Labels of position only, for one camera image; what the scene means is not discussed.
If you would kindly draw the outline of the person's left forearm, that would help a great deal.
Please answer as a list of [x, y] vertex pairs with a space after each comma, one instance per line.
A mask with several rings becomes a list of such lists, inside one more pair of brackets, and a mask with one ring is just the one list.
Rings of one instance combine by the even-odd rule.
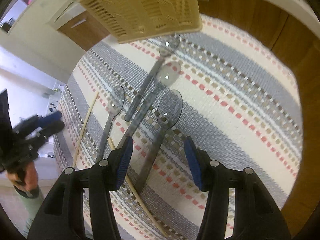
[[31, 225], [44, 201], [44, 196], [39, 186], [36, 189], [31, 190], [29, 193], [26, 193], [17, 187], [14, 187], [14, 189], [28, 213], [28, 218], [22, 231], [22, 235], [27, 238]]

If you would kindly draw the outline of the person's left hand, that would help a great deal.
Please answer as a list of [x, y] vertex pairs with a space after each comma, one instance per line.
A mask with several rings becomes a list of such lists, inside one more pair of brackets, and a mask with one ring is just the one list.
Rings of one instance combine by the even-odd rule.
[[28, 163], [23, 168], [23, 180], [17, 173], [7, 173], [6, 176], [10, 182], [23, 192], [30, 192], [38, 187], [39, 177], [34, 162]]

